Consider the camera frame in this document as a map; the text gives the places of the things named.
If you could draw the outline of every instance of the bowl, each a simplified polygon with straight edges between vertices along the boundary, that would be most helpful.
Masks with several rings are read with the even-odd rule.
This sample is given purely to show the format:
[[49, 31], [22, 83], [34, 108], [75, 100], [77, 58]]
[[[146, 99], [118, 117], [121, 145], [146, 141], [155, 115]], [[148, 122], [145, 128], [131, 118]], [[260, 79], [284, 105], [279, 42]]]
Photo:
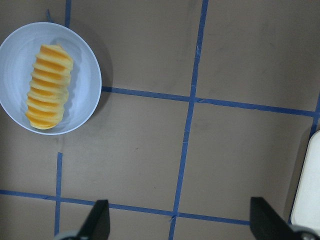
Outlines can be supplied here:
[[[30, 125], [25, 115], [32, 64], [41, 44], [60, 44], [73, 58], [69, 98], [62, 121], [51, 129]], [[59, 135], [83, 125], [95, 111], [102, 79], [98, 61], [88, 44], [72, 30], [51, 22], [35, 22], [11, 33], [0, 46], [0, 103], [20, 126], [37, 134]]]

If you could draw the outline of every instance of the striped bread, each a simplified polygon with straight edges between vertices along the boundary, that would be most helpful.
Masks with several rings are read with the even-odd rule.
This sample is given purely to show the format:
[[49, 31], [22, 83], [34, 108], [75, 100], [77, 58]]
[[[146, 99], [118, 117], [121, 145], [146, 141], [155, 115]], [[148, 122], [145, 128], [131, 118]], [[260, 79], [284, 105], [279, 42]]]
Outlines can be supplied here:
[[25, 115], [32, 127], [51, 129], [61, 122], [74, 61], [60, 45], [41, 45], [31, 73]]

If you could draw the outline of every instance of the white plate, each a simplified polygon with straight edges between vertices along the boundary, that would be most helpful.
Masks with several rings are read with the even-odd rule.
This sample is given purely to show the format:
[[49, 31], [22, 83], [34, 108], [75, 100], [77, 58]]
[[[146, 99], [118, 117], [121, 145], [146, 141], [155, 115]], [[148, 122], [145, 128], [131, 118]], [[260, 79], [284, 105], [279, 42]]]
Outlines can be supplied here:
[[[25, 115], [32, 64], [41, 44], [60, 44], [74, 61], [63, 119], [47, 130], [32, 127]], [[101, 87], [101, 72], [94, 53], [78, 34], [62, 25], [36, 22], [22, 26], [0, 46], [0, 103], [16, 123], [32, 132], [58, 135], [80, 127], [96, 109]]]
[[320, 131], [309, 141], [291, 222], [320, 235]]

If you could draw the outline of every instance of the yellow bread roll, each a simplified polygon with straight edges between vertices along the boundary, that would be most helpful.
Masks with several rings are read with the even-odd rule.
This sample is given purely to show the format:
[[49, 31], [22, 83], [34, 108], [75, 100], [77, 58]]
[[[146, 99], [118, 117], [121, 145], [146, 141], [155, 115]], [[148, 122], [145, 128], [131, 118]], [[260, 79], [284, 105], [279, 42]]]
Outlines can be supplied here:
[[60, 45], [43, 44], [35, 56], [25, 115], [32, 127], [51, 129], [63, 118], [74, 61]]

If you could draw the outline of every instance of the black object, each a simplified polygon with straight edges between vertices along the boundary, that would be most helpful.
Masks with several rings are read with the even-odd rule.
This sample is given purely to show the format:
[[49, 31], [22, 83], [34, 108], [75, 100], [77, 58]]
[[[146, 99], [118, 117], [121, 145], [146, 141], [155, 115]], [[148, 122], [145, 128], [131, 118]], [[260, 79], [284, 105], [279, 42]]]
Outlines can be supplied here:
[[110, 215], [108, 200], [95, 202], [84, 224], [75, 237], [62, 240], [107, 240], [110, 234]]
[[313, 232], [293, 231], [262, 197], [251, 198], [250, 229], [257, 240], [320, 240]]

